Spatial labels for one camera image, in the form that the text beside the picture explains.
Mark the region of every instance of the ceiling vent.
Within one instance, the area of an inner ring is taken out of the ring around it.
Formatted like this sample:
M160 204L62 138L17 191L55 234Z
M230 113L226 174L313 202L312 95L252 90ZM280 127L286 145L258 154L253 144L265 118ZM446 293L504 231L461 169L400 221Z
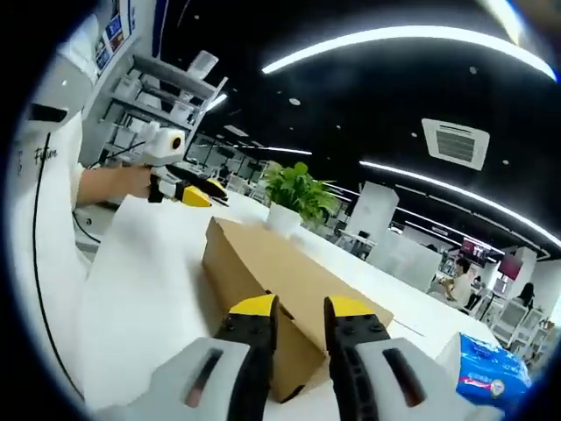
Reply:
M430 156L478 171L483 168L489 133L429 118L422 122Z

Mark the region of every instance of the ceiling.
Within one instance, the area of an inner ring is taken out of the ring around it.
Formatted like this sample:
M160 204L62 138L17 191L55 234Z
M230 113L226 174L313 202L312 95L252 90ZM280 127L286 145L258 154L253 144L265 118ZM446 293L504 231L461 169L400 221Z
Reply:
M559 72L554 0L518 3L534 28L537 51ZM224 90L228 99L203 120L201 130L207 135L219 134L234 144L255 140L310 151L301 155L244 149L256 159L307 162L315 178L334 180L352 191L364 181L404 186L408 189L396 188L404 209L498 248L531 244L545 251L541 256L561 257L561 247L504 212L426 181L359 165L372 161L447 182L561 238L561 89L548 76L506 54L447 39L366 42L269 75L261 71L318 42L395 25L446 25L508 40L478 2L191 0L185 6L185 0L168 4L161 58L180 68L187 68L202 49L219 58L207 80L218 83L229 77ZM290 98L300 105L292 105ZM490 133L481 171L431 157L423 118ZM225 130L225 125L236 126L249 138ZM396 212L395 218L403 223L402 213ZM411 215L407 220L432 226Z

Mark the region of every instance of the green leaves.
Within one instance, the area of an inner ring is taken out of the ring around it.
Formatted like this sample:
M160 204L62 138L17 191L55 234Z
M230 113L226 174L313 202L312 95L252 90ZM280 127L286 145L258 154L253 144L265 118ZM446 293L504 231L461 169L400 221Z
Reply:
M317 221L324 212L335 213L339 201L308 174L308 166L298 162L294 168L272 165L265 173L266 192L271 201L300 214L306 221Z

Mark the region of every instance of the person's arm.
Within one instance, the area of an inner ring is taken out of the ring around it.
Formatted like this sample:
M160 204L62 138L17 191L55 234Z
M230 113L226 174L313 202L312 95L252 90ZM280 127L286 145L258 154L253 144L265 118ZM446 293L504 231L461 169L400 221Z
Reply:
M77 206L100 203L116 197L148 197L150 168L121 167L85 169L78 185Z

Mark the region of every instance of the white tabletop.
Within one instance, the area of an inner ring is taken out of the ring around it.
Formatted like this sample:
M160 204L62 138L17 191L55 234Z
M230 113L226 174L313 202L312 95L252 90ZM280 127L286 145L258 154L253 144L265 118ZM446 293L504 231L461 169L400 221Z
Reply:
M230 207L191 208L127 197L103 237L88 279L82 315L84 395L99 409L124 404L148 387L153 370L213 332L216 305L201 266L212 216L255 224L268 209L232 192ZM300 228L295 245L365 296L394 313L388 330L436 358L457 332L498 344L481 322ZM269 402L266 419L313 411L336 420L329 383L289 403Z

